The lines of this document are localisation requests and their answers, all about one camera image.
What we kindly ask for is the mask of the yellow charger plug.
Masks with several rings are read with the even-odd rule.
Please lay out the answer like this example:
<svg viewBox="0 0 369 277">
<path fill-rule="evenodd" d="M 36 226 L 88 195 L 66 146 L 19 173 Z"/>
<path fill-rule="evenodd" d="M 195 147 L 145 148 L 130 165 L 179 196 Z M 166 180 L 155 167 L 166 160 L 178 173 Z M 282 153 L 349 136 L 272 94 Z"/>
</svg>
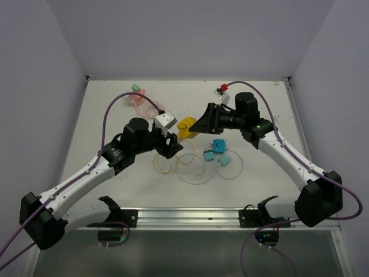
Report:
<svg viewBox="0 0 369 277">
<path fill-rule="evenodd" d="M 186 139 L 186 135 L 185 134 L 181 134 L 181 133 L 177 133 L 177 139 L 178 139 L 178 142 L 182 142 Z"/>
</svg>

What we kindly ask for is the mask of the yellow cube socket adapter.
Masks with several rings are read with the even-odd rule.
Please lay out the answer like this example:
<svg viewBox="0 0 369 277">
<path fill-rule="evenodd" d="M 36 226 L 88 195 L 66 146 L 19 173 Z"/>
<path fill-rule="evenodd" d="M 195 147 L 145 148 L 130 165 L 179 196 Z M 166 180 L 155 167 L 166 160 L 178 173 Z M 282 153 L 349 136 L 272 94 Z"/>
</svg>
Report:
<svg viewBox="0 0 369 277">
<path fill-rule="evenodd" d="M 190 127 L 192 127 L 196 122 L 197 122 L 196 118 L 193 117 L 184 118 L 176 125 L 178 133 L 185 134 L 187 136 L 186 139 L 193 139 L 194 137 L 199 135 L 198 132 L 190 131 Z"/>
</svg>

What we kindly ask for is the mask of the blue power socket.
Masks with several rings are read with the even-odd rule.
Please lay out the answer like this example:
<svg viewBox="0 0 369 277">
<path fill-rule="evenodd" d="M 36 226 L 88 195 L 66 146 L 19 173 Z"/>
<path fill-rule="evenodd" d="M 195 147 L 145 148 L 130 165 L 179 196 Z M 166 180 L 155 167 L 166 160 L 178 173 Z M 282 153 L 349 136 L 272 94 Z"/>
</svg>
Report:
<svg viewBox="0 0 369 277">
<path fill-rule="evenodd" d="M 227 144 L 224 139 L 217 138 L 212 142 L 213 152 L 216 154 L 223 154 L 227 150 Z"/>
</svg>

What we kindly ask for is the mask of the white socket adapter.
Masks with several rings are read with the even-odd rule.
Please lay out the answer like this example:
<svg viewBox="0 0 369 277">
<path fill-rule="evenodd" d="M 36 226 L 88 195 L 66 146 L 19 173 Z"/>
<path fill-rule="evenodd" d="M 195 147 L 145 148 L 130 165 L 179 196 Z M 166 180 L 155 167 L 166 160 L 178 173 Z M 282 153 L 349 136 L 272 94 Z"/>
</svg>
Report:
<svg viewBox="0 0 369 277">
<path fill-rule="evenodd" d="M 230 149 L 231 148 L 231 142 L 229 140 L 225 141 L 226 144 L 226 149 Z"/>
</svg>

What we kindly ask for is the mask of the teal charger plug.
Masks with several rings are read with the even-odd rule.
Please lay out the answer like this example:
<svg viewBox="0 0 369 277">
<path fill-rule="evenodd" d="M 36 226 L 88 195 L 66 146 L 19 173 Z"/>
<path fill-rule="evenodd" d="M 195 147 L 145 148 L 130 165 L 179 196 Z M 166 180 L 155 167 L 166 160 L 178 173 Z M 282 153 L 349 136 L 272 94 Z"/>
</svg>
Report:
<svg viewBox="0 0 369 277">
<path fill-rule="evenodd" d="M 213 161 L 215 159 L 215 154 L 212 149 L 207 149 L 203 152 L 204 160 L 206 162 Z"/>
</svg>

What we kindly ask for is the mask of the light blue charger plug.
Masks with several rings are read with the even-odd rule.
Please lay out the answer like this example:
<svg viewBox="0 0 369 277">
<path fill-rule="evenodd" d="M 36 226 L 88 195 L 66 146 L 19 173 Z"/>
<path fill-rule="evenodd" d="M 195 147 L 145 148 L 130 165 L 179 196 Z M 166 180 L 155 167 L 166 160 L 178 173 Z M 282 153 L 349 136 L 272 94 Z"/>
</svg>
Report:
<svg viewBox="0 0 369 277">
<path fill-rule="evenodd" d="M 231 160 L 232 159 L 231 159 L 231 157 L 229 155 L 223 154 L 217 160 L 218 166 L 226 167 L 227 165 L 229 165 L 229 163 L 231 162 Z"/>
</svg>

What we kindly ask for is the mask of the pink socket adapter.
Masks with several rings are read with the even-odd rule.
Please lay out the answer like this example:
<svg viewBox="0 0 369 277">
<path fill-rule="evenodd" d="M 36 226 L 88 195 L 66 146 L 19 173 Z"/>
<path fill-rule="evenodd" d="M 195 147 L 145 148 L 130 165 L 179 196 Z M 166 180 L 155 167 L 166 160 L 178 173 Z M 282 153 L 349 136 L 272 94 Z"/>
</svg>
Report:
<svg viewBox="0 0 369 277">
<path fill-rule="evenodd" d="M 139 91 L 138 95 L 127 95 L 123 97 L 124 103 L 129 106 L 139 106 L 141 105 L 145 99 L 141 97 L 141 95 L 145 95 L 146 90 L 142 89 Z"/>
</svg>

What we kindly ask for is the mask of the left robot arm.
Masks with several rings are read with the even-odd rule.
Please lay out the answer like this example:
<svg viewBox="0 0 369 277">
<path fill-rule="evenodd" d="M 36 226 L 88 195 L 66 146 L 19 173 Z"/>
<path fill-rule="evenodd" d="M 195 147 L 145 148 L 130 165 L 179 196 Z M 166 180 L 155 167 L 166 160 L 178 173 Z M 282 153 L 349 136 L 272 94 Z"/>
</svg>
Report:
<svg viewBox="0 0 369 277">
<path fill-rule="evenodd" d="M 104 145 L 89 164 L 55 188 L 21 199 L 20 225 L 41 250 L 54 246 L 71 221 L 66 212 L 83 196 L 131 166 L 135 157 L 150 151 L 171 159 L 182 150 L 178 137 L 169 129 L 176 118 L 169 113 L 156 116 L 150 125 L 144 118 L 133 118 L 110 143 Z"/>
</svg>

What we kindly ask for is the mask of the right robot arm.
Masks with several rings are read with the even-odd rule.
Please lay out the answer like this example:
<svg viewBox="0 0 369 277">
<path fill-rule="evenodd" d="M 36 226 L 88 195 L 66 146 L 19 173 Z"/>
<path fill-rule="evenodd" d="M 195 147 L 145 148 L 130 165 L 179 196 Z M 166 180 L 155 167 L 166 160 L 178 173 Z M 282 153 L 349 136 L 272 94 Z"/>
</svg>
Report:
<svg viewBox="0 0 369 277">
<path fill-rule="evenodd" d="M 271 196 L 258 203 L 256 209 L 246 211 L 245 218 L 266 227 L 284 218 L 296 218 L 314 227 L 342 210 L 342 189 L 334 185 L 342 183 L 340 175 L 326 172 L 301 154 L 292 157 L 285 149 L 289 144 L 274 132 L 269 120 L 261 118 L 251 92 L 238 93 L 233 110 L 209 103 L 203 116 L 190 127 L 191 132 L 207 134 L 221 134 L 224 129 L 239 130 L 247 142 L 280 166 L 300 192 L 297 198 Z"/>
</svg>

